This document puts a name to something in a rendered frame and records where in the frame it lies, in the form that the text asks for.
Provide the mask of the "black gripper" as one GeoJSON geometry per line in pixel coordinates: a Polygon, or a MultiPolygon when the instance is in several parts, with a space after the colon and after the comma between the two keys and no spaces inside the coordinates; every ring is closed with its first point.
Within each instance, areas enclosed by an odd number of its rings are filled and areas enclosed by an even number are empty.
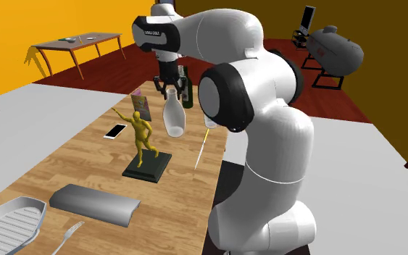
{"type": "Polygon", "coordinates": [[[180,100],[180,97],[183,95],[183,92],[187,91],[187,77],[180,76],[179,71],[178,71],[178,61],[177,60],[174,60],[171,62],[159,61],[159,76],[158,75],[154,76],[153,82],[154,82],[155,88],[162,95],[166,94],[166,87],[167,87],[166,84],[168,85],[175,84],[178,100],[180,100]]]}

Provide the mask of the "dark green glass bottle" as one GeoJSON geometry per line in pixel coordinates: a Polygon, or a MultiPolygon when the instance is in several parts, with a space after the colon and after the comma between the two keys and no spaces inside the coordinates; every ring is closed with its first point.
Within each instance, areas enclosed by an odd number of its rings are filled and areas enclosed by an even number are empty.
{"type": "Polygon", "coordinates": [[[183,91],[182,103],[185,109],[193,107],[193,83],[188,75],[188,67],[183,67],[184,75],[186,77],[186,89],[183,91]]]}

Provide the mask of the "white ceramic vase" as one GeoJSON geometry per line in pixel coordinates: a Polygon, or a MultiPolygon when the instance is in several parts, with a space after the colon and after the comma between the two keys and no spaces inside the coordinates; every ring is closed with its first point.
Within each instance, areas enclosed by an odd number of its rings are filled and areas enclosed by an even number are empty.
{"type": "Polygon", "coordinates": [[[167,134],[170,137],[178,138],[184,134],[186,127],[186,114],[182,104],[178,100],[178,93],[175,88],[166,90],[167,99],[163,109],[163,121],[167,134]]]}

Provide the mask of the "golden figure on dark base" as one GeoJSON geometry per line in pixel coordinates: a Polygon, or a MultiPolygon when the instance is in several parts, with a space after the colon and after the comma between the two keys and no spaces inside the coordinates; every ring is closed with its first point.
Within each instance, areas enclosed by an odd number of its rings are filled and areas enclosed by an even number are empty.
{"type": "Polygon", "coordinates": [[[121,119],[133,126],[137,149],[137,154],[126,167],[122,176],[158,183],[172,155],[160,152],[150,144],[149,139],[153,130],[147,121],[141,119],[140,112],[134,112],[132,117],[126,117],[114,107],[112,109],[121,119]]]}

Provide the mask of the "white smartphone with black screen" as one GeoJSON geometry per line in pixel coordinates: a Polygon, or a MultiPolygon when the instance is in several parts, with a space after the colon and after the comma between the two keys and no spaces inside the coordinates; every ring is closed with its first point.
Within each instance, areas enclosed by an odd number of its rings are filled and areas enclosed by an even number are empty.
{"type": "Polygon", "coordinates": [[[104,138],[114,140],[126,127],[125,124],[116,124],[104,135],[104,138]]]}

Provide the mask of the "wooden side table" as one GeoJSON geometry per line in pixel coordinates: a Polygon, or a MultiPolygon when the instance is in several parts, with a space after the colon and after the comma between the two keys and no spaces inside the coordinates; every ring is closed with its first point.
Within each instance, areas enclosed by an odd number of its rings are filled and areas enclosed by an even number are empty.
{"type": "Polygon", "coordinates": [[[72,57],[72,60],[78,70],[78,73],[83,80],[83,73],[80,69],[80,65],[78,63],[78,60],[76,58],[75,52],[78,49],[83,49],[89,46],[95,46],[97,50],[97,54],[99,57],[101,56],[101,52],[99,50],[99,44],[103,43],[105,41],[110,41],[110,40],[116,40],[119,50],[122,53],[123,59],[126,59],[125,53],[122,48],[121,44],[121,33],[85,33],[82,35],[74,35],[70,36],[68,38],[61,38],[57,39],[55,41],[49,41],[45,43],[38,43],[33,45],[35,49],[37,49],[41,56],[43,57],[43,60],[46,63],[46,66],[48,68],[50,76],[53,75],[51,65],[49,63],[49,60],[45,54],[46,50],[49,51],[66,51],[70,54],[72,57]]]}

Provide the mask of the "grey rounded block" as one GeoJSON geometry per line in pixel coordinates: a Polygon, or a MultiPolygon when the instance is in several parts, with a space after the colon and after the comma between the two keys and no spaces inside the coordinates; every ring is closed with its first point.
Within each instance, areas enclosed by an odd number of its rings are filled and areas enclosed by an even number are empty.
{"type": "Polygon", "coordinates": [[[49,199],[50,207],[128,227],[141,201],[124,196],[68,184],[49,199]]]}

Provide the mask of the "television on black stand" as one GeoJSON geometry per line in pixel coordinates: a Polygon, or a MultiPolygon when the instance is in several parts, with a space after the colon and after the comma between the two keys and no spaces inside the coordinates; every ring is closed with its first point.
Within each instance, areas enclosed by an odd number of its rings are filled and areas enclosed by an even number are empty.
{"type": "Polygon", "coordinates": [[[303,49],[306,47],[315,10],[316,8],[312,6],[305,6],[304,8],[299,29],[295,30],[291,37],[291,42],[297,49],[303,49]]]}

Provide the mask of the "grey tank on black stand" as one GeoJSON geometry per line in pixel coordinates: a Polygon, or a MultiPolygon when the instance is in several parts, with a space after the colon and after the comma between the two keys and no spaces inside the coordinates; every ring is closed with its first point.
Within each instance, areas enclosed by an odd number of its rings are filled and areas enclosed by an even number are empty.
{"type": "Polygon", "coordinates": [[[344,77],[358,70],[364,59],[362,48],[351,39],[337,34],[337,27],[333,25],[311,33],[306,48],[309,54],[301,68],[320,70],[313,88],[341,90],[344,77]],[[339,78],[338,86],[318,85],[321,77],[339,78]]]}

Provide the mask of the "silver fork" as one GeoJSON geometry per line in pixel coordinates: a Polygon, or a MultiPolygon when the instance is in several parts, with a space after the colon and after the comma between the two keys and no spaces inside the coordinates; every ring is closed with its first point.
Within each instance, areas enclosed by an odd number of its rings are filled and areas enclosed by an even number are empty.
{"type": "Polygon", "coordinates": [[[59,244],[59,246],[54,250],[54,252],[51,255],[56,255],[56,253],[60,250],[60,248],[65,244],[65,242],[72,236],[72,234],[82,225],[84,224],[84,221],[79,221],[75,225],[73,225],[70,229],[68,229],[64,236],[62,242],[59,244]]]}

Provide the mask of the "grey ribbed tray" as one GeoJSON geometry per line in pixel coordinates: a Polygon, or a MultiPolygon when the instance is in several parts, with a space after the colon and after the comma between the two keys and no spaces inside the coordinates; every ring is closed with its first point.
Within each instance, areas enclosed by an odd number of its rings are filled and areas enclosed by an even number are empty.
{"type": "Polygon", "coordinates": [[[14,255],[36,239],[46,209],[44,201],[27,196],[0,205],[0,255],[14,255]]]}

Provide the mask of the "yellow-handled white knife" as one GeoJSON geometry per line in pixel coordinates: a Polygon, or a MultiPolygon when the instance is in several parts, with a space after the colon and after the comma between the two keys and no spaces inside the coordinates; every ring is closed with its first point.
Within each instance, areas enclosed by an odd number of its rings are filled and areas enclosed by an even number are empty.
{"type": "Polygon", "coordinates": [[[200,148],[199,155],[198,155],[198,157],[197,157],[197,160],[196,160],[194,169],[196,169],[197,166],[198,166],[198,164],[199,164],[199,160],[200,160],[201,155],[202,155],[202,153],[203,153],[204,145],[205,145],[205,143],[206,143],[208,133],[209,133],[209,128],[207,128],[206,133],[205,133],[204,138],[203,138],[203,141],[202,141],[202,143],[201,143],[201,148],[200,148]]]}

